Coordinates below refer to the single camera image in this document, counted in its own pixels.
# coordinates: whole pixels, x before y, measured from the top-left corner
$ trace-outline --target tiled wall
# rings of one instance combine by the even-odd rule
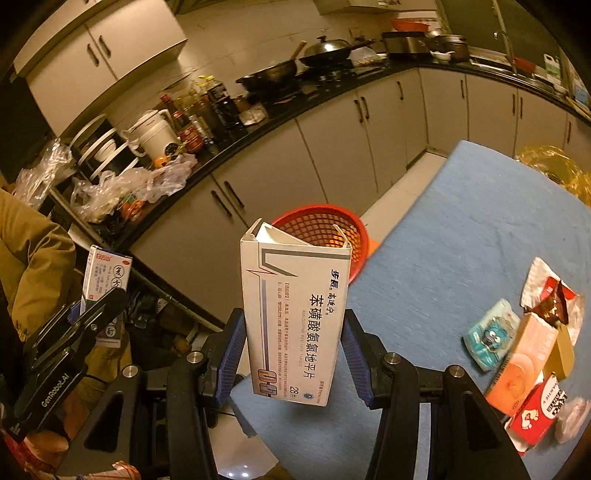
[[[326,34],[380,38],[393,13],[319,15],[313,0],[226,0],[177,17],[189,41],[178,61],[146,77],[112,102],[105,113],[127,128],[159,101],[158,94],[188,74],[212,74],[231,95],[244,93],[237,78],[287,60],[300,40]]]

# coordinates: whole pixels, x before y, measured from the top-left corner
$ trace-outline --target bowl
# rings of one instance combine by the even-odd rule
[[[399,32],[427,32],[429,30],[429,25],[426,23],[411,22],[410,20],[391,20],[390,23]]]
[[[431,55],[438,61],[450,61],[452,59],[452,51],[442,53],[440,51],[432,51]]]

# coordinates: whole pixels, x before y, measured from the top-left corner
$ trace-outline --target person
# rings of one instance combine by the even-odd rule
[[[61,226],[0,190],[0,348],[10,353],[4,356],[0,375],[9,386],[18,382],[14,359],[22,343],[64,303],[80,300],[82,288],[75,275],[75,261],[74,243]],[[84,378],[63,405],[67,437],[76,435],[106,386],[131,363],[127,335],[119,349],[92,349],[86,364],[87,374],[94,378]],[[53,467],[68,447],[65,437],[48,430],[30,434],[24,443],[36,458]]]

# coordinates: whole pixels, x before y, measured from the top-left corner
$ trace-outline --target cooking pot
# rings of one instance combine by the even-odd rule
[[[470,51],[465,37],[461,35],[439,35],[436,38],[439,44],[438,51],[443,53],[452,52],[452,61],[470,60]]]
[[[304,56],[300,57],[300,62],[307,67],[326,67],[333,63],[340,63],[349,58],[352,50],[367,47],[375,41],[366,40],[351,45],[348,41],[342,39],[326,40],[326,35],[318,37],[318,40],[320,41],[308,47],[304,52]]]

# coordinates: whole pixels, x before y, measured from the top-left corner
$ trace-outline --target wall cabinet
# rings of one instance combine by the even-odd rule
[[[226,322],[242,305],[240,238],[246,224],[208,176],[131,246],[164,281]]]
[[[119,1],[90,19],[86,26],[118,79],[186,41],[162,0]]]
[[[156,67],[161,57],[178,56],[186,40],[163,0],[119,0],[53,47],[27,83],[49,126],[61,135],[108,87],[140,65]]]
[[[563,148],[566,111],[530,92],[519,91],[515,154],[532,145]]]
[[[564,152],[583,171],[591,172],[591,127],[567,114]]]
[[[513,157],[517,127],[517,88],[466,75],[469,139]]]
[[[357,96],[374,162],[378,194],[382,196],[406,173],[398,87],[392,78],[385,78],[358,88]]]
[[[406,144],[407,165],[427,148],[427,118],[418,69],[394,77],[400,93],[400,113]]]
[[[29,37],[17,56],[14,58],[14,69],[21,73],[23,69],[34,63],[34,57],[43,47],[56,38],[68,25],[74,23],[86,11],[95,5],[95,0],[66,0],[60,8],[53,12],[38,29]]]
[[[362,215],[377,199],[361,102],[344,93],[297,118],[329,203]]]
[[[429,146],[449,154],[468,138],[466,75],[421,69]]]
[[[295,208],[326,203],[295,122],[273,130],[213,172],[248,226],[258,218],[271,223]]]
[[[84,25],[62,40],[27,77],[56,135],[116,81]]]

